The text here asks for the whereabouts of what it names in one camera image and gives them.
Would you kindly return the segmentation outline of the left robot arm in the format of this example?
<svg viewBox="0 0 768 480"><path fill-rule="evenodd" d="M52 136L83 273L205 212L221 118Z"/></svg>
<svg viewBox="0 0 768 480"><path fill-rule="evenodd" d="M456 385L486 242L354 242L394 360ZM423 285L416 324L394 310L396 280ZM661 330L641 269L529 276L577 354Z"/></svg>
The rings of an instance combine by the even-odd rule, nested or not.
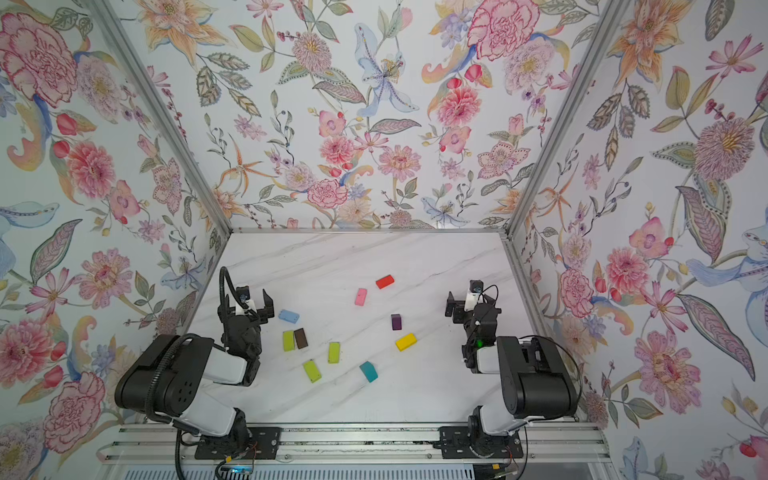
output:
<svg viewBox="0 0 768 480"><path fill-rule="evenodd" d="M197 435L217 454L235 457L257 444L245 413L205 393L201 383L248 387L257 376L262 353L261 326L275 316L274 301L263 294L256 308L245 287L235 290L238 305L220 299L220 343L188 333L155 338L115 388L116 405L142 413L181 434Z"/></svg>

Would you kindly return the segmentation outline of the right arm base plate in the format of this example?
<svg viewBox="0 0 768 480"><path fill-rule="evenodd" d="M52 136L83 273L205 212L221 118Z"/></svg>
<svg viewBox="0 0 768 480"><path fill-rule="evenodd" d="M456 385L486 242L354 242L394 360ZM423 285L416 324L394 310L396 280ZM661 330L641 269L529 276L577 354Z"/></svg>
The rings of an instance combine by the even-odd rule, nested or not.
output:
<svg viewBox="0 0 768 480"><path fill-rule="evenodd" d="M511 460L524 457L519 435L489 435L479 428L442 426L437 448L444 459Z"/></svg>

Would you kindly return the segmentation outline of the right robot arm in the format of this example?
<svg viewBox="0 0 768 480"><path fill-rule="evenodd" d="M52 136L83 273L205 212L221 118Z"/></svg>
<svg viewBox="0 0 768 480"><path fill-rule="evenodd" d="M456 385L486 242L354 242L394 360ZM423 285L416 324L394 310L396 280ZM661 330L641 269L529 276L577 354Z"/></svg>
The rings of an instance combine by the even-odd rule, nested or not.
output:
<svg viewBox="0 0 768 480"><path fill-rule="evenodd" d="M445 316L465 332L465 367L500 385L500 395L475 407L468 417L469 439L478 448L531 423L571 417L581 399L554 340L497 333L502 309L488 290L482 281L472 280L464 298L449 293L445 306Z"/></svg>

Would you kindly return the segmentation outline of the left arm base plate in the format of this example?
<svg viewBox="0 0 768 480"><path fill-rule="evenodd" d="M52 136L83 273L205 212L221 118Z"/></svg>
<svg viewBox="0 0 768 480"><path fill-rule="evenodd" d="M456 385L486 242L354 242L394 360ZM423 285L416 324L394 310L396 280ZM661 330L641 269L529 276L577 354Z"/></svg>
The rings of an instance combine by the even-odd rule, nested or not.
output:
<svg viewBox="0 0 768 480"><path fill-rule="evenodd" d="M224 437L202 436L194 453L195 460L275 460L283 429L249 427Z"/></svg>

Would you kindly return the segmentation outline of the pink wood block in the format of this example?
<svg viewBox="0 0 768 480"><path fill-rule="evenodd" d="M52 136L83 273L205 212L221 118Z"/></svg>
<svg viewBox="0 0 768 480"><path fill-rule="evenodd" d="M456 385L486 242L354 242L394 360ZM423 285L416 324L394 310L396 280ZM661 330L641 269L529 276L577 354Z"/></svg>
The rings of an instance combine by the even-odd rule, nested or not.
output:
<svg viewBox="0 0 768 480"><path fill-rule="evenodd" d="M356 306L364 306L367 299L367 293L368 291L365 288L360 288L355 295L354 304Z"/></svg>

